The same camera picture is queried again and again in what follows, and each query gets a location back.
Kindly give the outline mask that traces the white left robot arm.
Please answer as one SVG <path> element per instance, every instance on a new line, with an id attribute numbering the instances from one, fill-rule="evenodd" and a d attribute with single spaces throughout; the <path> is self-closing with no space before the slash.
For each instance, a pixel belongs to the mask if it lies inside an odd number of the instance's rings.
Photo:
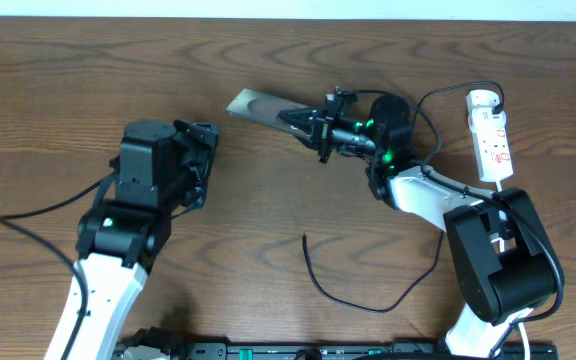
<path id="1" fill-rule="evenodd" d="M 70 293 L 45 354 L 108 359 L 171 235 L 175 217 L 204 206 L 219 139 L 214 123 L 128 124 L 113 174 L 77 227 Z"/>

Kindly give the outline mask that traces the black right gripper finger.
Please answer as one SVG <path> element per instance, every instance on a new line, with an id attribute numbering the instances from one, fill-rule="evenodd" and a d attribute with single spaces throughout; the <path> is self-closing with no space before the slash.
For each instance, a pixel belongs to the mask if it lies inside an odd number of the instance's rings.
<path id="1" fill-rule="evenodd" d="M 299 140 L 306 148 L 317 147 L 317 141 L 313 139 L 313 127 L 311 125 L 291 125 L 290 128 L 297 132 L 295 138 Z"/>
<path id="2" fill-rule="evenodd" d="M 307 107 L 301 109 L 286 109 L 278 113 L 278 117 L 284 122 L 296 128 L 311 128 L 319 109 Z"/>

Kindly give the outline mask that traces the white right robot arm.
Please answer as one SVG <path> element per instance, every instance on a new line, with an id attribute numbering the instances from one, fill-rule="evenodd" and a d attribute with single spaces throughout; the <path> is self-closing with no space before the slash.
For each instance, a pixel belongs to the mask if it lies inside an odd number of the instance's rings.
<path id="1" fill-rule="evenodd" d="M 499 358 L 513 330 L 554 315 L 563 302 L 563 269 L 532 200 L 520 188 L 483 190 L 439 174 L 412 148 L 419 105 L 377 90 L 360 121 L 346 110 L 361 94 L 338 90 L 321 106 L 282 105 L 270 117 L 322 162 L 332 152 L 365 160 L 376 199 L 439 228 L 465 301 L 441 352 Z"/>

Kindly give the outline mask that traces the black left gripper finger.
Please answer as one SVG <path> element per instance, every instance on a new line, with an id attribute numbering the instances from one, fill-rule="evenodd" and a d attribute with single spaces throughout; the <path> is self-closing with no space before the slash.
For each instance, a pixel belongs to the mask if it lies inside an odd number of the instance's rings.
<path id="1" fill-rule="evenodd" d="M 197 123 L 176 119 L 173 122 L 173 126 L 178 133 L 184 134 L 191 138 L 203 138 L 206 132 L 206 128 L 198 125 Z"/>
<path id="2" fill-rule="evenodd" d="M 201 123 L 200 126 L 204 129 L 203 144 L 207 148 L 204 174 L 209 175 L 214 163 L 214 157 L 219 141 L 219 127 L 216 123 Z"/>

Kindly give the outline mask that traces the smartphone with bronze back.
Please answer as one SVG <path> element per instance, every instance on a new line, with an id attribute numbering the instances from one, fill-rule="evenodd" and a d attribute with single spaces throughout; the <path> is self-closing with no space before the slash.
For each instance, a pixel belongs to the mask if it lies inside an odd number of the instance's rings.
<path id="1" fill-rule="evenodd" d="M 226 112 L 233 117 L 251 120 L 296 136 L 297 132 L 290 128 L 291 125 L 281 120 L 278 113 L 281 110 L 307 107 L 309 106 L 271 94 L 243 89 L 226 107 Z"/>

